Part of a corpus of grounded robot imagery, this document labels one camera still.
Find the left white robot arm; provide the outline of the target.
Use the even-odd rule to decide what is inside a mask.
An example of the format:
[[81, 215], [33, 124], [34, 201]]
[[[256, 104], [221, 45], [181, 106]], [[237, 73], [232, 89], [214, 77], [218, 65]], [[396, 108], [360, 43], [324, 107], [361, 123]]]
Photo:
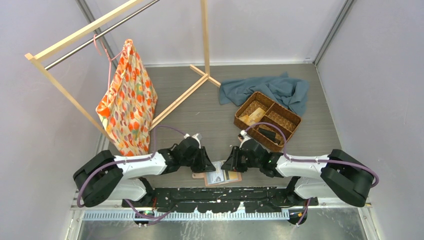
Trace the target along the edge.
[[153, 189], [145, 176], [160, 176], [189, 167], [193, 173], [214, 172], [200, 134], [186, 134], [180, 143], [154, 153], [137, 156], [113, 155], [103, 150], [73, 174], [78, 188], [77, 206], [95, 207], [106, 200], [128, 200], [148, 207]]

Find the orange credit card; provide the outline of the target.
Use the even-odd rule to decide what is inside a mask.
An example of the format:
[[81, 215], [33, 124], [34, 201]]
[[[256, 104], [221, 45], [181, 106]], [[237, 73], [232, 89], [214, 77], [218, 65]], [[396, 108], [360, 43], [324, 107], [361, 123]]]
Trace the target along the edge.
[[247, 125], [249, 125], [251, 122], [251, 118], [248, 115], [241, 116], [239, 120]]

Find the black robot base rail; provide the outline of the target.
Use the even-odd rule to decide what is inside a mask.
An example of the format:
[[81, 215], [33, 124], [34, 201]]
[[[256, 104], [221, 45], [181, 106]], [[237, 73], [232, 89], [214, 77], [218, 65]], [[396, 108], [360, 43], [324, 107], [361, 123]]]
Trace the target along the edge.
[[281, 187], [158, 187], [142, 200], [132, 201], [136, 208], [160, 212], [234, 213], [244, 207], [247, 213], [276, 213], [282, 208], [303, 207], [304, 200], [287, 198]]

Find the woven wicker divided basket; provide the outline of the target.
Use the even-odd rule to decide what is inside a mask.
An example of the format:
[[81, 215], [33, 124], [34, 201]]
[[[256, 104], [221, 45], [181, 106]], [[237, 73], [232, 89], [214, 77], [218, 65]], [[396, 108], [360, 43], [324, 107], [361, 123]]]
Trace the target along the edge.
[[[257, 108], [265, 110], [265, 114], [260, 122], [248, 126], [239, 120], [239, 118], [244, 115], [249, 116]], [[280, 152], [283, 150], [285, 146], [284, 138], [289, 141], [301, 122], [302, 118], [299, 115], [286, 109], [258, 91], [254, 92], [234, 115], [234, 125], [236, 127], [241, 130], [246, 130], [250, 137], [273, 152]], [[259, 128], [275, 132], [276, 137], [281, 140], [280, 145], [275, 144], [272, 140], [259, 133]]]

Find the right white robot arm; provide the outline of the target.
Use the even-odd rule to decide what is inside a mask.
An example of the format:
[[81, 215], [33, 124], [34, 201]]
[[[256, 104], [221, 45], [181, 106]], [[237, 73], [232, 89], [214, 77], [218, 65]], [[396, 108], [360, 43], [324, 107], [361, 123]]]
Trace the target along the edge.
[[241, 144], [234, 146], [222, 170], [244, 173], [257, 168], [270, 178], [289, 178], [283, 196], [291, 205], [312, 198], [339, 198], [363, 207], [370, 189], [379, 183], [377, 174], [349, 154], [334, 149], [321, 156], [296, 156], [265, 149], [243, 130]]

